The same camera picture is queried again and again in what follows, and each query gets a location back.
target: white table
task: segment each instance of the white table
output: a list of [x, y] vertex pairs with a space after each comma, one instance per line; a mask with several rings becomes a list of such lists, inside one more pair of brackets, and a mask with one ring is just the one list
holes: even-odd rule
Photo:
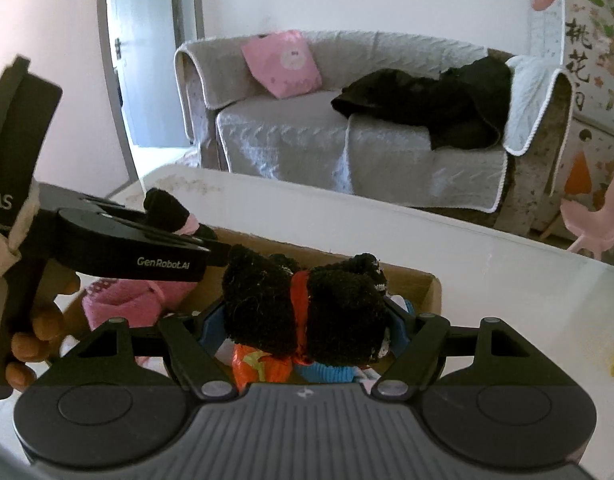
[[[173, 192], [209, 225], [334, 253], [370, 252], [433, 273], [452, 324], [500, 317], [586, 388], [598, 425], [582, 463], [597, 479], [614, 479], [614, 267], [476, 225], [285, 182], [165, 166], [144, 185]], [[123, 195], [129, 205], [142, 201], [141, 193]]]

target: sofa cushion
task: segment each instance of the sofa cushion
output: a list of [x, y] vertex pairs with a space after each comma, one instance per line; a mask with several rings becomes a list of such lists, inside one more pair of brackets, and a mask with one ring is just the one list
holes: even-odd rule
[[337, 95], [255, 96], [225, 108], [216, 122], [229, 171], [405, 206], [498, 207], [502, 146], [432, 152], [426, 128], [356, 115], [347, 121], [331, 107]]

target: gray sofa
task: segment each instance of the gray sofa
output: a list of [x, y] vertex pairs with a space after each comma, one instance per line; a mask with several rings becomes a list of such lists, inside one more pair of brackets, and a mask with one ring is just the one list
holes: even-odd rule
[[[249, 73], [240, 47], [250, 37], [184, 44], [176, 75], [187, 160], [203, 168], [287, 180], [430, 210], [526, 235], [557, 164], [571, 115], [572, 86], [558, 67], [528, 57], [425, 36], [381, 32], [305, 32], [323, 78], [314, 94], [276, 100]], [[438, 77], [485, 56], [514, 72], [508, 129], [501, 145], [432, 152], [424, 128], [330, 106], [340, 89], [380, 68]]]

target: screw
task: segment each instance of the screw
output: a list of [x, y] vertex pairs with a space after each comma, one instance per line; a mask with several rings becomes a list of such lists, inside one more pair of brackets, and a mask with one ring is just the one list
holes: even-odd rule
[[378, 384], [378, 393], [385, 397], [402, 397], [408, 389], [407, 384], [399, 380], [386, 380]]
[[200, 391], [205, 397], [219, 399], [228, 396], [233, 390], [233, 386], [227, 381], [209, 381], [202, 385]]

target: floor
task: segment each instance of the floor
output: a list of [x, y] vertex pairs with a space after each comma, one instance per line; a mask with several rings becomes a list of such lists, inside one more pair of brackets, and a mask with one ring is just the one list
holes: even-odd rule
[[178, 160], [189, 151], [189, 148], [140, 148], [133, 145], [130, 148], [138, 178], [143, 178], [156, 168]]
[[550, 245], [552, 247], [557, 247], [562, 250], [567, 250], [567, 248], [573, 243], [571, 240], [567, 240], [566, 238], [561, 238], [560, 236], [551, 235], [546, 240], [540, 240], [540, 235], [542, 233], [532, 229], [527, 238], [530, 240], [536, 240], [537, 242], [542, 242], [544, 244]]

